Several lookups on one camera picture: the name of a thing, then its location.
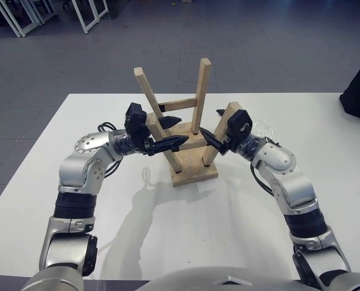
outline wooden stool leg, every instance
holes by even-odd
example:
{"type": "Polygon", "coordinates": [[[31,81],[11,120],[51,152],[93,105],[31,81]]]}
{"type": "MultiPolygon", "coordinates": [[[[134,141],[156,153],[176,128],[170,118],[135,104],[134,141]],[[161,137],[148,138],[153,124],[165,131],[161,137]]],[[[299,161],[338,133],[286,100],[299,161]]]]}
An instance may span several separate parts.
{"type": "MultiPolygon", "coordinates": [[[[219,121],[218,126],[215,129],[214,135],[215,138],[223,142],[226,138],[226,131],[227,131],[227,120],[235,113],[237,110],[242,109],[242,107],[239,105],[238,102],[230,102],[224,111],[224,114],[219,121]]],[[[218,154],[218,150],[216,150],[212,146],[208,146],[203,154],[202,160],[205,166],[209,166],[213,160],[216,158],[216,155],[218,154]]]]}
{"type": "Polygon", "coordinates": [[[148,101],[153,109],[153,112],[156,114],[156,116],[158,118],[163,117],[164,115],[162,114],[162,112],[158,106],[156,96],[153,93],[152,88],[150,87],[150,84],[148,82],[148,79],[145,76],[143,69],[141,67],[134,68],[134,75],[136,76],[136,79],[137,79],[142,91],[145,93],[145,96],[148,99],[148,101]]]}
{"type": "Polygon", "coordinates": [[[196,107],[193,108],[193,117],[192,117],[192,132],[194,135],[198,134],[200,121],[202,119],[203,106],[205,100],[205,93],[207,91],[208,79],[211,73],[211,62],[207,58],[202,58],[200,60],[199,67],[199,78],[198,86],[196,88],[196,99],[198,103],[196,107]]]}
{"type": "MultiPolygon", "coordinates": [[[[149,113],[147,115],[145,125],[152,133],[156,141],[160,141],[167,137],[167,134],[165,133],[164,129],[162,129],[157,116],[154,113],[149,113]]],[[[180,162],[172,151],[168,150],[164,152],[164,156],[167,158],[169,164],[176,173],[181,172],[180,162]]]]}

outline black cable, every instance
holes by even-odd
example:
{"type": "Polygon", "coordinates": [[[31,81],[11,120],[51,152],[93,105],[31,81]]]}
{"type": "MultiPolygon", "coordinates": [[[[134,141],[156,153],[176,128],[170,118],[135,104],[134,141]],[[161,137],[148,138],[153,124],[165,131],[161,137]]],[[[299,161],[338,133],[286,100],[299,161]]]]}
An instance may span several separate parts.
{"type": "Polygon", "coordinates": [[[258,185],[260,185],[262,189],[264,189],[267,193],[269,193],[271,196],[274,197],[271,188],[267,187],[267,186],[266,186],[260,179],[258,179],[258,177],[255,175],[254,167],[253,167],[253,165],[251,165],[251,164],[250,164],[250,171],[252,172],[253,177],[254,177],[255,181],[258,183],[258,185]]]}
{"type": "MultiPolygon", "coordinates": [[[[98,131],[99,132],[105,132],[106,129],[110,129],[110,131],[117,130],[117,128],[110,122],[103,122],[102,124],[98,125],[98,131]]],[[[105,178],[111,176],[114,174],[115,171],[117,171],[121,161],[116,161],[114,164],[112,164],[105,172],[105,178]]]]}

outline wooden block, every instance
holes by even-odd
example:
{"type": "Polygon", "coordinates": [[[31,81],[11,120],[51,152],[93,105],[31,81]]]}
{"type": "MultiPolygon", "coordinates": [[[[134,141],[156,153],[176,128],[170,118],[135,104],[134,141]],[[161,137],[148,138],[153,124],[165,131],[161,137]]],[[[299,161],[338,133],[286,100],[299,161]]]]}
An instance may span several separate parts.
{"type": "Polygon", "coordinates": [[[141,67],[134,68],[134,75],[136,76],[136,79],[142,91],[145,93],[145,96],[148,99],[150,106],[153,109],[153,112],[157,115],[157,117],[159,118],[163,117],[164,115],[162,114],[160,108],[158,107],[156,96],[153,93],[152,88],[150,87],[150,84],[145,76],[143,69],[141,67]]]}
{"type": "Polygon", "coordinates": [[[196,88],[196,99],[198,100],[198,104],[193,109],[193,116],[192,116],[192,132],[195,134],[199,132],[200,121],[202,119],[202,113],[203,113],[205,93],[207,91],[207,85],[211,73],[211,67],[212,65],[209,59],[202,58],[200,60],[198,86],[196,88]]]}
{"type": "Polygon", "coordinates": [[[197,103],[198,100],[196,98],[192,98],[192,99],[163,102],[163,103],[159,103],[158,106],[161,112],[167,112],[167,111],[174,111],[179,109],[195,107],[197,103]]]}
{"type": "Polygon", "coordinates": [[[171,135],[187,135],[189,139],[180,145],[180,150],[189,150],[194,149],[196,147],[205,147],[207,145],[207,142],[205,141],[203,135],[201,132],[199,132],[197,135],[194,135],[191,131],[191,123],[180,123],[175,126],[173,126],[170,129],[171,135]]]}
{"type": "MultiPolygon", "coordinates": [[[[156,141],[160,141],[168,136],[164,129],[162,129],[160,123],[158,122],[157,116],[154,113],[149,113],[147,115],[145,125],[147,126],[156,141]]],[[[177,173],[181,171],[181,165],[175,153],[168,150],[164,152],[164,156],[167,158],[171,169],[174,172],[177,173]]]]}
{"type": "Polygon", "coordinates": [[[213,163],[209,167],[204,166],[202,155],[206,147],[198,147],[191,150],[182,150],[175,155],[182,165],[182,171],[175,173],[170,169],[173,186],[185,185],[193,182],[200,182],[218,176],[218,171],[213,163]]]}
{"type": "MultiPolygon", "coordinates": [[[[230,102],[221,117],[221,120],[219,121],[218,126],[215,129],[214,135],[215,138],[223,142],[226,138],[226,131],[227,131],[227,120],[239,109],[242,109],[242,107],[239,105],[238,102],[230,102]]],[[[216,155],[218,154],[218,150],[216,150],[212,146],[208,146],[203,154],[203,163],[208,166],[210,165],[213,160],[216,158],[216,155]]]]}

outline clear plastic wrap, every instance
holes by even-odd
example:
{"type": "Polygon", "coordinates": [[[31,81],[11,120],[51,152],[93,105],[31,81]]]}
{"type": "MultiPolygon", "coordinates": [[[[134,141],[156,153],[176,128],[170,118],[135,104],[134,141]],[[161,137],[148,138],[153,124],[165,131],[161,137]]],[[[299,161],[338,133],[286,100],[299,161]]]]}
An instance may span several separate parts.
{"type": "Polygon", "coordinates": [[[117,154],[127,156],[138,151],[126,129],[114,130],[111,134],[113,147],[117,154]]]}
{"type": "Polygon", "coordinates": [[[255,122],[252,133],[238,145],[236,153],[252,161],[258,149],[269,142],[273,135],[274,132],[270,126],[263,122],[255,122]]]}

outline silver robot arm segment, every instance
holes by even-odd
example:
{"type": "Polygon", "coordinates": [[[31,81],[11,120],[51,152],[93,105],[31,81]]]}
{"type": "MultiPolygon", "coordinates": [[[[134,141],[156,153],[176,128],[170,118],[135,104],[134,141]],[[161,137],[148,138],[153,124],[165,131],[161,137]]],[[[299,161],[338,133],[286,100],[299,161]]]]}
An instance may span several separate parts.
{"type": "MultiPolygon", "coordinates": [[[[159,122],[167,129],[180,120],[165,116],[159,122]]],[[[97,237],[89,232],[94,228],[96,197],[108,166],[119,165],[123,156],[132,153],[151,156],[179,150],[188,139],[171,136],[154,142],[145,121],[146,112],[132,103],[126,113],[125,129],[91,133],[76,142],[73,153],[59,168],[59,193],[45,233],[40,272],[22,290],[83,290],[82,276],[95,268],[97,237]]]]}
{"type": "Polygon", "coordinates": [[[360,287],[356,285],[360,284],[360,274],[351,273],[331,227],[324,221],[313,186],[297,166],[294,154],[269,138],[252,135],[252,120],[246,110],[238,110],[227,125],[228,138],[223,143],[207,130],[201,132],[207,144],[221,154],[231,150],[250,161],[258,184],[275,198],[284,215],[293,243],[293,262],[303,282],[321,290],[336,290],[334,282],[344,286],[338,290],[360,287]],[[270,188],[256,177],[254,169],[270,188]]]}

